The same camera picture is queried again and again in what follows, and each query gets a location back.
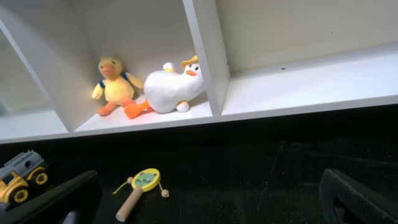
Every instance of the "black tire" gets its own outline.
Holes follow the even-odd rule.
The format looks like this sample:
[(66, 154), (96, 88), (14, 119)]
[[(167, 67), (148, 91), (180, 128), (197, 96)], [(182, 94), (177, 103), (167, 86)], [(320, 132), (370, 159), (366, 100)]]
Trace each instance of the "black tire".
[(35, 171), (30, 180), (30, 185), (35, 188), (43, 188), (47, 186), (49, 182), (49, 177), (47, 176), (47, 171), (44, 169), (40, 169)]
[(27, 187), (17, 187), (14, 189), (9, 197), (9, 202), (12, 207), (22, 205), (29, 200), (29, 189)]

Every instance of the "yellow hat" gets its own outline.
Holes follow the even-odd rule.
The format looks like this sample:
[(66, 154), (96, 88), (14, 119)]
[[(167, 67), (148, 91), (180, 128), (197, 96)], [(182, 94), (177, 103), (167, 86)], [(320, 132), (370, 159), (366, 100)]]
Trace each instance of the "yellow hat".
[(198, 59), (197, 55), (193, 56), (193, 58), (191, 58), (190, 60), (181, 62), (182, 69), (185, 69), (185, 66), (187, 66), (188, 64), (191, 64), (191, 63), (199, 63), (199, 59)]

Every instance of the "duck toy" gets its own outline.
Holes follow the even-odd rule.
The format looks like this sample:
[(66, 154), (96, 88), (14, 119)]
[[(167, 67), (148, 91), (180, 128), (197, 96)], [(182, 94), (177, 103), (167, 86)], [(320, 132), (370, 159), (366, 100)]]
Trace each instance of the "duck toy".
[(152, 108), (158, 113), (189, 110), (189, 101), (203, 91), (203, 78), (198, 56), (181, 63), (183, 74), (174, 72), (173, 63), (165, 63), (163, 70), (152, 72), (145, 81), (145, 101), (141, 104), (129, 104), (124, 112), (129, 119)]
[(136, 104), (132, 100), (134, 89), (129, 81), (137, 88), (142, 89), (144, 84), (140, 79), (128, 72), (124, 72), (122, 63), (113, 57), (102, 59), (98, 64), (98, 69), (105, 79), (95, 86), (92, 97), (98, 100), (105, 92), (105, 99), (108, 103), (106, 106), (98, 108), (97, 114), (107, 116), (118, 105), (125, 108), (127, 105)]

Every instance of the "duck's head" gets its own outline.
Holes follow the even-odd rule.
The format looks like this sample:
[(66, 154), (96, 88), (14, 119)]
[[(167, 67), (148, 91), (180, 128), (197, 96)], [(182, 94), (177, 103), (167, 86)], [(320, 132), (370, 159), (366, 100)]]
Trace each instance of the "duck's head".
[(112, 57), (102, 59), (98, 64), (98, 69), (105, 78), (111, 80), (119, 77), (123, 71), (122, 63)]
[(181, 63), (182, 68), (184, 69), (184, 74), (190, 76), (198, 76), (201, 77), (201, 70), (199, 66), (199, 59), (198, 56), (194, 56), (190, 60), (183, 61)]

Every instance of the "yellow toy truck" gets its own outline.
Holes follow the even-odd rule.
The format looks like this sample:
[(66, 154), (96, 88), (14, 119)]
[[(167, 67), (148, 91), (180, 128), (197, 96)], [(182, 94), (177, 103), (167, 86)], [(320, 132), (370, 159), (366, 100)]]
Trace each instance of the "yellow toy truck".
[(48, 182), (47, 164), (35, 151), (22, 152), (0, 168), (0, 209), (18, 206), (29, 198), (29, 187)]

